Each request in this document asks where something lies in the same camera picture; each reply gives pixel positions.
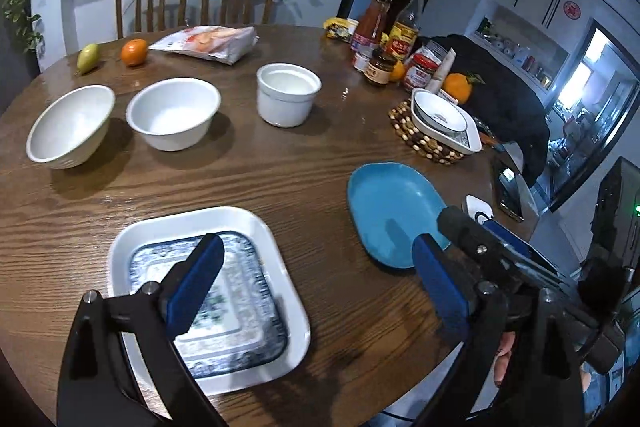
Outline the right hand painted nails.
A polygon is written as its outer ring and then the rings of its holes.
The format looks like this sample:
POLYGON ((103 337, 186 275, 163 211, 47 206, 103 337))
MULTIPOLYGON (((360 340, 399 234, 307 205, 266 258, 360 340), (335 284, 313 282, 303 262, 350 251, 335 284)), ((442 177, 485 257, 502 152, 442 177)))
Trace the right hand painted nails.
MULTIPOLYGON (((494 384, 500 387, 503 378, 506 376, 506 369, 512 355, 515 333, 505 332, 502 334, 497 350, 497 358, 494 366, 494 384)), ((579 369, 580 380, 582 381, 582 391, 586 391, 591 383, 591 375, 585 369, 579 369)))

